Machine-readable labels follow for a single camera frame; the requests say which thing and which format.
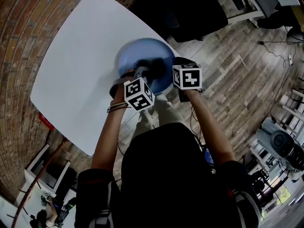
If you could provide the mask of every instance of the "black chair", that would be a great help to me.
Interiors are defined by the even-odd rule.
[[[233,0],[237,9],[242,0]],[[218,0],[137,0],[130,11],[163,39],[172,35],[177,42],[202,39],[228,24]]]

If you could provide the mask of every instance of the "floor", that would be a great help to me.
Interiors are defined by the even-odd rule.
[[[270,108],[274,97],[286,75],[285,82],[274,103],[272,115],[281,119],[284,112],[279,100],[282,94],[290,95],[290,90],[297,84],[301,87],[298,76],[303,76],[303,45],[287,45],[286,43],[268,43],[267,47],[276,54],[287,58],[288,51],[294,56],[294,66],[283,66],[280,57],[267,52],[258,41],[284,40],[284,28],[267,30],[256,28],[250,21],[242,21],[208,35],[203,41],[176,43],[170,41],[174,49],[182,56],[191,59],[203,67],[202,97],[214,113],[216,119],[229,137],[233,151],[238,160],[248,151],[248,142],[254,136],[255,130],[270,115]],[[165,92],[173,107],[182,115],[188,126],[190,125],[191,105],[180,103],[178,92],[169,88]],[[153,114],[157,126],[157,115]],[[120,147],[125,151],[130,143],[130,136],[134,131],[134,123],[121,129]],[[192,119],[193,130],[199,134],[199,124]],[[52,148],[58,146],[61,134],[52,133],[49,142]],[[70,160],[71,167],[77,172],[90,167],[91,158],[72,144],[64,147],[60,160],[54,163],[60,166]],[[114,175],[120,177],[122,155],[118,151],[114,166]]]

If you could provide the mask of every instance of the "leg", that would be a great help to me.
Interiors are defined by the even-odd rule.
[[[151,116],[146,110],[143,110],[140,112],[138,123],[136,125],[136,129],[133,133],[132,139],[152,129],[153,125],[151,121]]]
[[[158,118],[160,121],[160,126],[170,124],[170,123],[183,123],[185,121],[182,116],[173,108],[172,104],[165,95],[161,94],[156,96],[154,109],[158,113]]]
[[[278,9],[279,11],[270,15],[269,18],[258,19],[258,26],[265,29],[276,29],[282,26],[289,26],[297,29],[297,27],[300,26],[290,6],[279,7]]]

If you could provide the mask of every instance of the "brick wall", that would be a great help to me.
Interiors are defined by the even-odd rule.
[[[13,202],[48,129],[29,100],[41,61],[80,0],[0,0],[0,194]],[[133,0],[117,0],[129,7]]]

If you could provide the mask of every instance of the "bracelet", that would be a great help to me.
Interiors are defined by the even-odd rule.
[[[111,105],[111,106],[108,107],[106,112],[109,113],[109,112],[112,112],[114,109],[119,110],[119,109],[128,108],[128,107],[119,107],[119,106],[123,106],[123,105],[128,105],[128,103],[123,102],[123,103],[118,103],[118,104]]]
[[[120,108],[116,108],[116,109],[113,109],[113,110],[109,110],[109,111],[107,111],[107,113],[110,113],[110,112],[113,112],[113,111],[116,111],[116,110],[126,109],[126,108],[130,108],[130,107],[129,107],[129,106],[127,106],[127,107],[120,107]]]
[[[115,106],[119,106],[119,105],[124,105],[124,104],[128,104],[128,103],[126,103],[126,102],[121,102],[121,103],[113,104],[113,105],[109,106],[109,108],[115,107]]]

